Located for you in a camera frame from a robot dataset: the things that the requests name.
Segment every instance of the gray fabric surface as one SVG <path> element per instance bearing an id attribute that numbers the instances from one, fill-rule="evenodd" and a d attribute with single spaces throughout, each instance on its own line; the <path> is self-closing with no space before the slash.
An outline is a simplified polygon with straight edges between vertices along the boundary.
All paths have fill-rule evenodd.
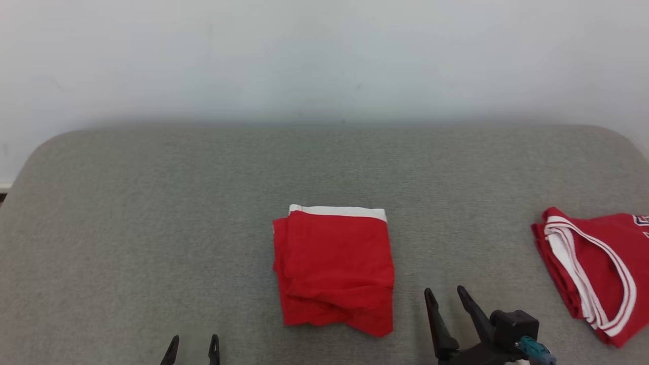
<path id="1" fill-rule="evenodd" d="M 456 286 L 487 314 L 522 309 L 562 364 L 646 362 L 573 320 L 529 225 L 555 205 L 649 214 L 649 167 L 596 127 L 346 131 L 116 129 L 30 157 L 0 209 L 0 363 L 436 363 L 423 290 L 461 346 L 478 341 Z M 395 330 L 284 327 L 271 221 L 290 203 L 385 208 Z"/>

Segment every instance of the red jersey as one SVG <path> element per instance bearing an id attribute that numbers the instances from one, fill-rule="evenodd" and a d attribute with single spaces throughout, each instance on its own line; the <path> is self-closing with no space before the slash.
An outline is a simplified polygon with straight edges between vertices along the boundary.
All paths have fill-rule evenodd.
<path id="1" fill-rule="evenodd" d="M 557 208 L 532 225 L 568 310 L 622 347 L 649 323 L 649 216 L 570 218 Z"/>

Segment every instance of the blue connector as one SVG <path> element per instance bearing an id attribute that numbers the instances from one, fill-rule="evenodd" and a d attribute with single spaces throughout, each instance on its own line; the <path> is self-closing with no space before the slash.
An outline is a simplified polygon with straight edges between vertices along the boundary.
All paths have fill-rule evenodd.
<path id="1" fill-rule="evenodd" d="M 548 351 L 548 348 L 539 342 L 532 340 L 529 336 L 523 336 L 516 343 L 516 347 L 528 355 L 531 359 L 536 360 L 540 365 L 556 365 L 557 358 Z"/>

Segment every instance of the folded clothing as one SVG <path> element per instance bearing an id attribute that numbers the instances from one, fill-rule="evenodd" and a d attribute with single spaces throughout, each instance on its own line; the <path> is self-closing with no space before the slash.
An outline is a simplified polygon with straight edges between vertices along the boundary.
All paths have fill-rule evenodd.
<path id="1" fill-rule="evenodd" d="M 622 347 L 649 324 L 649 216 L 579 220 L 552 207 L 543 221 L 536 246 L 570 314 Z"/>
<path id="2" fill-rule="evenodd" d="M 293 204 L 273 227 L 285 325 L 392 332 L 395 270 L 383 209 Z"/>

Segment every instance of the white wall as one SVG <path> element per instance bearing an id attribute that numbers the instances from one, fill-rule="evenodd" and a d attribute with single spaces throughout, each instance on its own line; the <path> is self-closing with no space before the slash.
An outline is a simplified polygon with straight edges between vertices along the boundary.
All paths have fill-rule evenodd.
<path id="1" fill-rule="evenodd" d="M 99 121 L 517 114 L 649 147 L 640 0 L 0 0 L 0 184 Z"/>

